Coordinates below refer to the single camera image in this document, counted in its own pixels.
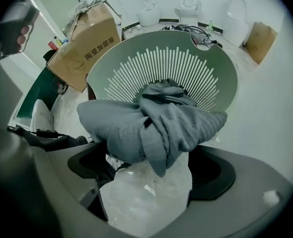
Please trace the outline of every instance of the gray towel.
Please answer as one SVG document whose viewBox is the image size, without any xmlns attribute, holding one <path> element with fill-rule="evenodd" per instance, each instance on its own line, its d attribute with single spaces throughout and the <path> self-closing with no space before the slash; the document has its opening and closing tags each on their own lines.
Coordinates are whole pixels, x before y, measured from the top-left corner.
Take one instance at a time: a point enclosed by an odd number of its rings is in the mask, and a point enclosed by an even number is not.
<svg viewBox="0 0 293 238">
<path fill-rule="evenodd" d="M 223 127 L 227 114 L 205 112 L 173 80 L 150 84 L 140 103 L 94 100 L 79 104 L 81 124 L 110 156 L 128 163 L 147 159 L 163 177 L 181 152 L 192 151 Z"/>
</svg>

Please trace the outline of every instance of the green plastic basket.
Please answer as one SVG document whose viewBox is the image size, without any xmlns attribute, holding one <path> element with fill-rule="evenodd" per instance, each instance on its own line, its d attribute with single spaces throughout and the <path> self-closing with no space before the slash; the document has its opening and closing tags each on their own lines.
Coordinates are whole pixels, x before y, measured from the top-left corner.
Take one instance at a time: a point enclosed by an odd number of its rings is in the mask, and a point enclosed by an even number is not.
<svg viewBox="0 0 293 238">
<path fill-rule="evenodd" d="M 135 102 L 150 84 L 174 79 L 205 111 L 227 111 L 237 92 L 237 73 L 217 45 L 198 49 L 191 35 L 156 31 L 114 46 L 91 69 L 87 82 L 97 99 Z"/>
</svg>

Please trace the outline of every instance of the toilet lid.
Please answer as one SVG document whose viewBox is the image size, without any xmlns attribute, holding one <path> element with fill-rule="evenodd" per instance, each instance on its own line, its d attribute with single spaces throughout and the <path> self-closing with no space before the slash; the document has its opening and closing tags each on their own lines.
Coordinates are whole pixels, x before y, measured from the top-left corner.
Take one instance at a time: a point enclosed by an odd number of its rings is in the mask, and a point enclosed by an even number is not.
<svg viewBox="0 0 293 238">
<path fill-rule="evenodd" d="M 227 17 L 244 23 L 246 21 L 246 2 L 244 0 L 230 0 Z"/>
<path fill-rule="evenodd" d="M 144 9 L 145 10 L 152 10 L 155 7 L 154 0 L 145 0 Z"/>
<path fill-rule="evenodd" d="M 189 9 L 196 10 L 197 6 L 198 6 L 198 0 L 193 0 L 191 4 L 187 4 L 186 0 L 181 0 L 182 8 L 189 8 Z"/>
</svg>

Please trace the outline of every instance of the brown cardboard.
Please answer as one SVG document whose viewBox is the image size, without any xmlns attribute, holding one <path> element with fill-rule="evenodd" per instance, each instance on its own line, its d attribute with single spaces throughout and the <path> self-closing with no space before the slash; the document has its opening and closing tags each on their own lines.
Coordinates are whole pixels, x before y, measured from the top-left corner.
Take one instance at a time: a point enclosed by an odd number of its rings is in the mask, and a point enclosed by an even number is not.
<svg viewBox="0 0 293 238">
<path fill-rule="evenodd" d="M 275 41 L 276 36 L 276 31 L 270 26 L 261 22 L 254 23 L 246 43 L 246 49 L 256 63 L 261 63 Z"/>
<path fill-rule="evenodd" d="M 78 17 L 70 41 L 48 61 L 47 68 L 69 86 L 82 92 L 85 74 L 101 56 L 120 43 L 116 24 L 104 3 L 94 5 Z"/>
</svg>

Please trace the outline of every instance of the white toilet bowl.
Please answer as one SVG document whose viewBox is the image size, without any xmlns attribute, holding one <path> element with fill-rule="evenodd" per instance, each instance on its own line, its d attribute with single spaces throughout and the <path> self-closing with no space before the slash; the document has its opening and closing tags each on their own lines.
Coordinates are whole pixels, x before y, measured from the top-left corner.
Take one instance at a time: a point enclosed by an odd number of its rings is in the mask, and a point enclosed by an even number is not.
<svg viewBox="0 0 293 238">
<path fill-rule="evenodd" d="M 141 26 L 151 26 L 159 22 L 161 10 L 154 0 L 145 0 L 143 10 L 137 13 Z"/>
<path fill-rule="evenodd" d="M 201 10 L 201 2 L 198 0 L 181 0 L 181 7 L 174 11 L 179 17 L 180 24 L 197 26 L 198 18 Z"/>
<path fill-rule="evenodd" d="M 224 38 L 239 47 L 249 31 L 246 24 L 246 2 L 244 0 L 230 0 L 224 22 Z"/>
</svg>

